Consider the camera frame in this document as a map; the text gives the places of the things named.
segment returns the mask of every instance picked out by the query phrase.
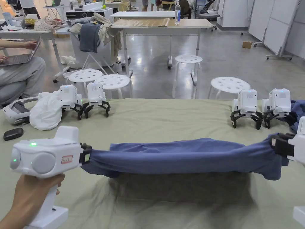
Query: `hand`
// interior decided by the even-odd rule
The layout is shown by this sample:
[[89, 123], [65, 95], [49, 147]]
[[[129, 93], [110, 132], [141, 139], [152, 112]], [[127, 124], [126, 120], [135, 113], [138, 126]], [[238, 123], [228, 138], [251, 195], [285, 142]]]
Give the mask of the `hand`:
[[24, 225], [29, 224], [40, 210], [50, 188], [57, 184], [60, 187], [64, 179], [64, 174], [46, 179], [21, 175], [15, 188], [11, 212], [15, 216], [22, 216]]
[[7, 59], [8, 59], [8, 58], [7, 58], [6, 56], [1, 56], [1, 55], [0, 55], [0, 64], [6, 62]]
[[31, 50], [33, 50], [33, 49], [36, 48], [37, 43], [38, 43], [38, 41], [28, 41], [28, 42], [24, 42], [23, 47], [24, 47], [25, 49], [31, 49]]

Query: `plastic bottle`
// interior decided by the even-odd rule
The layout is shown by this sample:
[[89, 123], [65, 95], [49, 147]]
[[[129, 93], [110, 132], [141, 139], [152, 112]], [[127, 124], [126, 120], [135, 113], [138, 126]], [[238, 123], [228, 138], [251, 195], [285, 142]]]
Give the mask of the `plastic bottle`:
[[175, 24], [178, 25], [180, 24], [180, 12], [181, 12], [181, 7], [179, 2], [177, 2], [176, 7], [175, 7]]

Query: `label sticker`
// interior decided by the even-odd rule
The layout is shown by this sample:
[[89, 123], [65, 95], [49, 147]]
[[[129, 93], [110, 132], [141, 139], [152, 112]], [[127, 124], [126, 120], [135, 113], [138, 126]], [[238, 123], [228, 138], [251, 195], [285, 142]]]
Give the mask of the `label sticker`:
[[73, 155], [63, 156], [61, 159], [62, 164], [67, 164], [72, 162]]

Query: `white bag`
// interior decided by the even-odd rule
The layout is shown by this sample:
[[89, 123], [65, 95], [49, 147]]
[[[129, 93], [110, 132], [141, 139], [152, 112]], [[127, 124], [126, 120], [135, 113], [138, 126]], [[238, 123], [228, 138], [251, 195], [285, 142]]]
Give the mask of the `white bag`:
[[50, 130], [58, 126], [62, 115], [62, 103], [58, 91], [40, 93], [38, 102], [31, 109], [30, 124], [39, 130]]

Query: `white stool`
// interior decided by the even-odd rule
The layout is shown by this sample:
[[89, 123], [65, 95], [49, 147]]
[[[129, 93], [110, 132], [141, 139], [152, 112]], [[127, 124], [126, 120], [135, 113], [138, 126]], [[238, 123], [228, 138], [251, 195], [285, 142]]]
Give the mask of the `white stool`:
[[103, 75], [94, 82], [102, 83], [103, 89], [109, 91], [109, 93], [106, 92], [107, 99], [112, 98], [111, 92], [115, 90], [119, 92], [119, 99], [122, 99], [123, 95], [121, 88], [126, 87], [129, 84], [129, 95], [130, 98], [133, 98], [132, 81], [129, 77], [125, 75], [118, 75], [118, 74]]
[[83, 98], [87, 98], [87, 83], [93, 82], [96, 79], [100, 78], [103, 76], [103, 73], [99, 70], [95, 69], [81, 69], [81, 70], [76, 70], [71, 73], [69, 77], [67, 78], [67, 84], [68, 80], [74, 83], [83, 83], [84, 84], [84, 90], [85, 90], [85, 96]]
[[[176, 84], [177, 84], [179, 64], [180, 63], [195, 64], [194, 78], [197, 78], [197, 80], [199, 80], [200, 77], [197, 77], [198, 76], [198, 68], [201, 68], [199, 62], [202, 61], [201, 57], [195, 56], [195, 55], [189, 55], [189, 54], [177, 56], [175, 59], [177, 61], [177, 64], [176, 64], [175, 79], [174, 79], [173, 92], [172, 92], [173, 98], [175, 98], [175, 94], [176, 94]], [[194, 81], [193, 76], [192, 76], [192, 72], [191, 72], [191, 77], [192, 77], [192, 81], [193, 81], [194, 86], [196, 86], [195, 98], [197, 98], [198, 97], [197, 96], [197, 80]]]
[[211, 81], [208, 99], [210, 98], [212, 87], [218, 90], [215, 99], [218, 99], [219, 94], [222, 91], [229, 92], [232, 94], [238, 94], [242, 89], [251, 89], [250, 85], [241, 79], [234, 77], [218, 77], [212, 79]]

